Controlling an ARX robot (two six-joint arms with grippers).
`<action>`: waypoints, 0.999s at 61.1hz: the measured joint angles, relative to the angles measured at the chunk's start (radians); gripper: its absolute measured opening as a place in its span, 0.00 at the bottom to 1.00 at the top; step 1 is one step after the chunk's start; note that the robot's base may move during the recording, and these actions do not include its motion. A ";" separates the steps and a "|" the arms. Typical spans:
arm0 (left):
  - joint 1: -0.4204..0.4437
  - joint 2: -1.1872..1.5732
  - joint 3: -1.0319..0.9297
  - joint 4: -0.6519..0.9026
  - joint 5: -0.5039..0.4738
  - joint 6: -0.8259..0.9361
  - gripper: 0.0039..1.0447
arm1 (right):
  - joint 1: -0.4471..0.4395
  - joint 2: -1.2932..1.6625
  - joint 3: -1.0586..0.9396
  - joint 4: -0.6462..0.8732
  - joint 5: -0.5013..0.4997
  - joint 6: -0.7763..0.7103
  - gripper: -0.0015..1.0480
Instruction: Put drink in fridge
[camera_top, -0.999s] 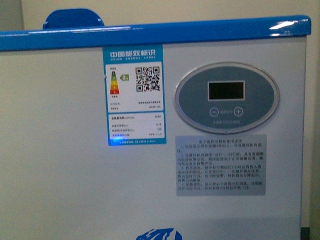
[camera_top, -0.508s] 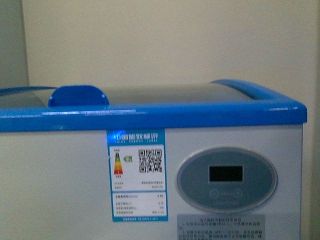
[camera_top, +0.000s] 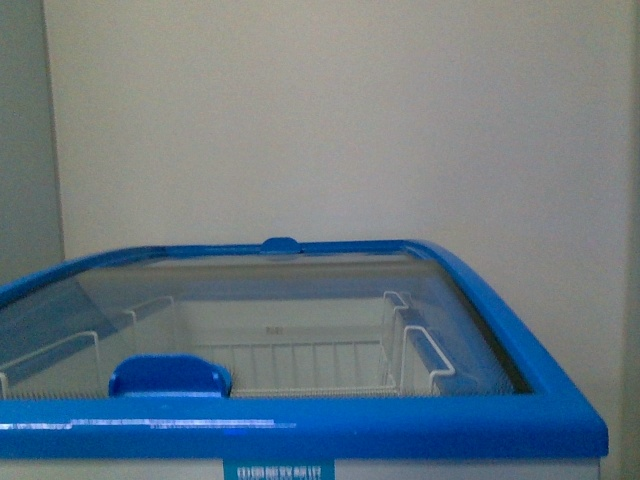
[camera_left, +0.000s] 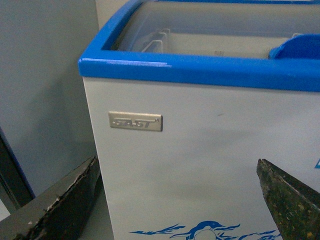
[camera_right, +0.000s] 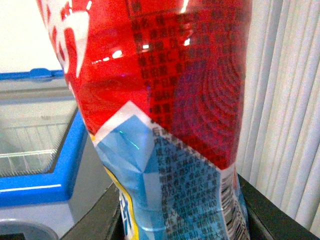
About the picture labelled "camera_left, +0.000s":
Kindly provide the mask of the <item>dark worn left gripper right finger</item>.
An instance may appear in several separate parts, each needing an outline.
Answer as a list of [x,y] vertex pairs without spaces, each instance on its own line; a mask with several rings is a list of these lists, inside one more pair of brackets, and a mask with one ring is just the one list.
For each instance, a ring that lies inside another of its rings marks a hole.
[[320,238],[320,193],[266,159],[256,166],[264,201],[284,240]]

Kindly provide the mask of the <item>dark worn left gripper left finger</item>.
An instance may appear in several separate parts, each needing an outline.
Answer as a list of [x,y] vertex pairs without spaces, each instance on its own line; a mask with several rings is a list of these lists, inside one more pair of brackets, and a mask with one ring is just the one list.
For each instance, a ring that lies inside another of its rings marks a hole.
[[2,240],[76,240],[89,217],[101,176],[93,156],[0,222]]

